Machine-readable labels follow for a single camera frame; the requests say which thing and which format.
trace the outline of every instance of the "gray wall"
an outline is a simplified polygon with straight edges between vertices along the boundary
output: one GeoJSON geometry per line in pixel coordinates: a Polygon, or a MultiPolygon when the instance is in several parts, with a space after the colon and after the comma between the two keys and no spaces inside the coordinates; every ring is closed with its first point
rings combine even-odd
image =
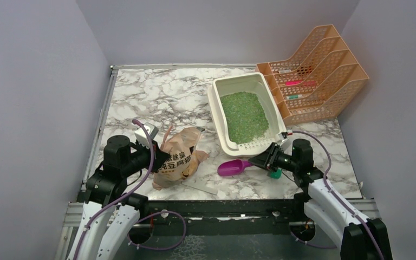
{"type": "Polygon", "coordinates": [[[416,1],[361,0],[343,37],[370,82],[340,115],[396,259],[416,259],[416,1]]]}
{"type": "Polygon", "coordinates": [[[0,1],[0,259],[53,259],[108,75],[74,0],[0,1]]]}
{"type": "Polygon", "coordinates": [[[359,0],[77,0],[111,64],[287,59],[311,29],[342,31],[359,0]]]}

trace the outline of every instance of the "white plastic tray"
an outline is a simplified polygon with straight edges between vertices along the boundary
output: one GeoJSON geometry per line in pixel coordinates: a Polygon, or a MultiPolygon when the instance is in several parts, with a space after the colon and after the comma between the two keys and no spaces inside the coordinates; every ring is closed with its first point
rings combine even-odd
{"type": "Polygon", "coordinates": [[[227,155],[232,157],[253,156],[265,151],[272,142],[282,145],[287,140],[282,136],[282,133],[286,132],[283,119],[261,73],[248,73],[216,79],[213,81],[213,85],[208,87],[207,95],[214,127],[221,148],[227,155]],[[229,139],[227,121],[220,100],[221,96],[238,92],[256,94],[269,122],[269,129],[264,137],[245,144],[237,144],[229,139]]]}

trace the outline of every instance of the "purple litter scoop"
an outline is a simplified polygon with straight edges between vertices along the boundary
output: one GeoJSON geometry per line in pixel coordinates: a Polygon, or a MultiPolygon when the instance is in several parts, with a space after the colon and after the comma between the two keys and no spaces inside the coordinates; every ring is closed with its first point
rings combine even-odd
{"type": "Polygon", "coordinates": [[[253,164],[249,161],[242,161],[240,159],[227,161],[218,167],[218,174],[219,176],[239,175],[245,170],[245,168],[251,166],[253,166],[253,164]]]}

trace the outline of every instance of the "green pellet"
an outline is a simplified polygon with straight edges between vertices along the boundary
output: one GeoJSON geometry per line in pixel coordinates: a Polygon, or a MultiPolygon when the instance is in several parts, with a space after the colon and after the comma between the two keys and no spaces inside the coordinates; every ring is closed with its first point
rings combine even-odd
{"type": "Polygon", "coordinates": [[[245,144],[264,136],[269,122],[256,94],[239,92],[220,99],[232,142],[245,144]]]}

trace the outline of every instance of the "white marble surface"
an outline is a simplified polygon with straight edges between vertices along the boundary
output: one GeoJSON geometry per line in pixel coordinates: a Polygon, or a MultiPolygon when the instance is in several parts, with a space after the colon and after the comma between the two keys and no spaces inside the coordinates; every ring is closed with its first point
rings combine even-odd
{"type": "MultiPolygon", "coordinates": [[[[187,126],[204,127],[206,132],[197,149],[210,157],[187,181],[195,181],[217,189],[217,195],[177,185],[157,191],[152,187],[152,176],[137,190],[149,199],[207,200],[207,199],[283,199],[292,198],[300,189],[282,176],[272,179],[265,170],[247,168],[237,176],[220,177],[216,170],[221,163],[231,160],[221,150],[211,120],[206,88],[219,77],[253,72],[246,68],[172,68],[172,69],[120,69],[104,128],[97,165],[109,137],[123,134],[133,141],[137,129],[132,119],[150,122],[160,128],[156,141],[161,143],[164,132],[174,125],[172,134],[187,126]]],[[[333,166],[329,179],[346,198],[360,198],[361,192],[348,156],[337,120],[304,123],[289,129],[306,131],[317,136],[331,153],[333,166]]],[[[325,170],[328,160],[317,142],[311,140],[315,165],[325,170]]],[[[137,178],[137,174],[128,181],[137,178]]]]}

